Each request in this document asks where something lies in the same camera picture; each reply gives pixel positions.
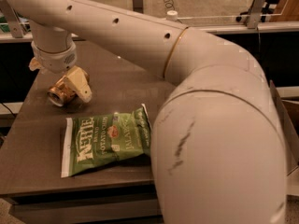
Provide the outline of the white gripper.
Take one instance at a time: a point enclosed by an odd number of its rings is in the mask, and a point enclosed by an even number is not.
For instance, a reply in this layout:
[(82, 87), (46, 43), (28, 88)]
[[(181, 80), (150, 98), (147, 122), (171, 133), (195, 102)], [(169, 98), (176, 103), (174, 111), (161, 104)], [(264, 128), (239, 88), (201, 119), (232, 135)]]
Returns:
[(91, 101), (93, 94), (89, 85), (89, 75), (75, 65), (78, 56), (74, 42), (67, 50), (57, 52), (43, 51), (35, 42), (32, 42), (31, 46), (34, 52), (34, 58), (29, 63), (31, 71), (47, 69), (52, 73), (61, 73), (68, 70), (64, 74), (64, 84), (84, 103)]

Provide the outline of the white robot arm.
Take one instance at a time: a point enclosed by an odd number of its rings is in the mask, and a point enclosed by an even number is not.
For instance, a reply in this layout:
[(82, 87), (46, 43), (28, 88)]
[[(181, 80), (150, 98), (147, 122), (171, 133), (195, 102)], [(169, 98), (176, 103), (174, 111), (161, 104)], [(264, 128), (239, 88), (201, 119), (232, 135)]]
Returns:
[(286, 144), (263, 69), (238, 45), (89, 0), (7, 0), (164, 78), (151, 137), (165, 224), (284, 224)]

